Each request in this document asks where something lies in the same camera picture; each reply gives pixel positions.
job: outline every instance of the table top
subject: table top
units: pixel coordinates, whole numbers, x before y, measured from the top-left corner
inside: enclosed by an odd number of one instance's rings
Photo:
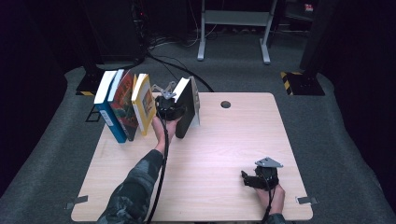
[[[311,205],[295,200],[305,197],[306,192],[274,96],[200,92],[200,101],[200,126],[190,127],[183,139],[174,138],[169,148],[152,221],[262,220],[264,208],[255,190],[244,186],[241,171],[255,175],[254,162],[265,157],[284,165],[277,170],[286,191],[285,219],[310,219]],[[231,107],[223,108],[223,101]],[[116,186],[156,143],[151,127],[146,136],[138,132],[133,142],[118,144],[105,126],[78,195],[88,195],[88,201],[75,205],[72,219],[99,218]]]

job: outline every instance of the human arm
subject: human arm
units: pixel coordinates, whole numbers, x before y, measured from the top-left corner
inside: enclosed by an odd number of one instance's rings
[[[175,135],[177,121],[167,121],[169,144]],[[149,211],[149,202],[159,171],[163,165],[165,134],[162,122],[154,117],[151,125],[157,145],[129,172],[125,180],[110,196],[106,210],[97,223],[143,223]]]
[[[257,195],[259,196],[262,207],[266,209],[270,201],[268,191],[265,191],[264,189],[255,189],[255,190],[257,192]],[[271,195],[274,196],[271,202],[271,210],[269,212],[267,224],[286,223],[286,220],[282,215],[283,206],[285,202],[285,194],[286,194],[285,190],[283,190],[283,188],[280,185],[276,185],[276,187],[271,190]]]

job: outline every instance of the white label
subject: white label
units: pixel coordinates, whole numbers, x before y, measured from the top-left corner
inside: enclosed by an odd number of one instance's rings
[[[105,110],[101,110],[99,111],[103,117],[103,119],[105,120],[105,122],[107,123],[108,126],[113,126],[113,122],[111,122],[111,119],[108,117],[108,114]]]

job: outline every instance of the camouflage sleeve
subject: camouflage sleeve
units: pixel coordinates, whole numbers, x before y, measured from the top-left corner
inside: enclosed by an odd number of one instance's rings
[[[282,214],[276,213],[268,217],[267,224],[286,224]]]
[[[163,165],[163,154],[152,149],[113,191],[97,223],[143,223]]]

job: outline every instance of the yellow book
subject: yellow book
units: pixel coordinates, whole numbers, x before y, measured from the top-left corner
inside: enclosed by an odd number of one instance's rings
[[[139,74],[131,101],[139,122],[139,129],[143,135],[146,135],[151,120],[157,112],[149,82],[149,74]]]

